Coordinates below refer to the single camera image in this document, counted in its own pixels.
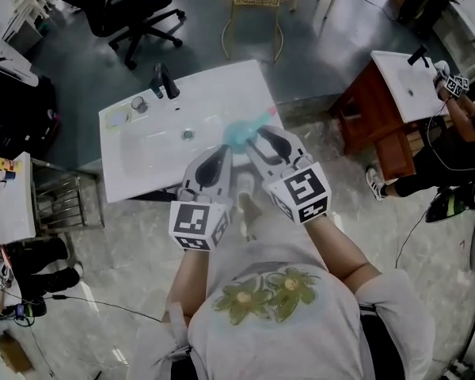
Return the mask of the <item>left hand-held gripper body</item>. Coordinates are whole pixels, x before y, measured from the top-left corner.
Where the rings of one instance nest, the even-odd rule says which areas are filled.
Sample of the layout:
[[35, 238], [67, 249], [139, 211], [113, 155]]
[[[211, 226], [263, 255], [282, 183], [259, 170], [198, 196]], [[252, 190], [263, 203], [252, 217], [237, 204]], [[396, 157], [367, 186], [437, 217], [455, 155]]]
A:
[[215, 250], [231, 223], [232, 205], [222, 201], [177, 199], [170, 204], [169, 236], [183, 249], [210, 252]]

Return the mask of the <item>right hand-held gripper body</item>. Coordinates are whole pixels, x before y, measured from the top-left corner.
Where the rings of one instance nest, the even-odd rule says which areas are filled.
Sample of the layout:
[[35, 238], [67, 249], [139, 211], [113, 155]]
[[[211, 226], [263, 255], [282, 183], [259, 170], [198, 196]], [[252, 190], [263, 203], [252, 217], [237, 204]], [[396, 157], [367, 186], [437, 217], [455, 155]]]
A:
[[332, 199], [332, 191], [319, 162], [270, 183], [268, 194], [274, 205], [298, 225], [325, 215]]

